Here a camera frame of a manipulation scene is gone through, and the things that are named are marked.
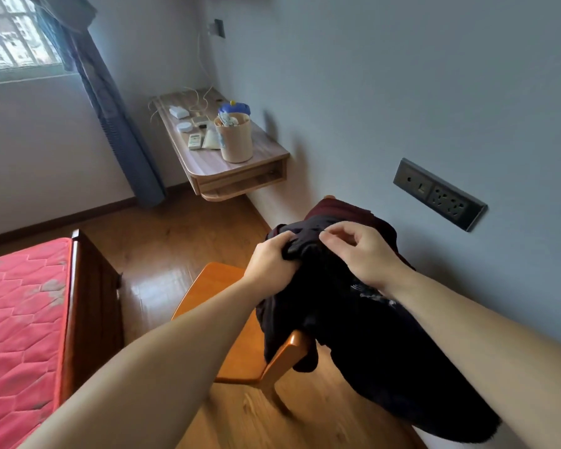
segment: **chair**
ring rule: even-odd
[[[173,319],[238,281],[244,271],[222,263],[207,264],[180,302]],[[306,334],[293,331],[267,364],[264,360],[264,333],[253,310],[214,382],[244,384],[260,389],[270,403],[288,414],[289,409],[278,396],[275,383],[307,354],[311,343]]]

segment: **black garment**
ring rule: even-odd
[[[491,438],[499,416],[418,322],[400,304],[355,278],[319,241],[318,234],[339,220],[316,215],[269,234],[296,233],[283,256],[301,259],[302,266],[289,286],[257,306],[267,362],[300,329],[331,349],[334,364],[357,393],[393,415],[453,441]],[[394,229],[381,222],[387,227],[376,224],[377,229],[396,251]],[[294,369],[311,372],[317,364],[313,346]]]

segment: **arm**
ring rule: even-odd
[[[561,448],[561,345],[412,271],[370,227],[320,240],[369,286],[399,301],[484,400],[532,448]]]
[[[123,349],[20,447],[174,448],[255,305],[291,281],[298,265],[280,251],[293,236],[259,244],[241,280]]]

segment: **window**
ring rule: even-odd
[[[29,0],[0,0],[0,81],[63,74]]]

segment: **mattress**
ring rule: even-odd
[[[0,449],[60,405],[72,240],[0,257]]]

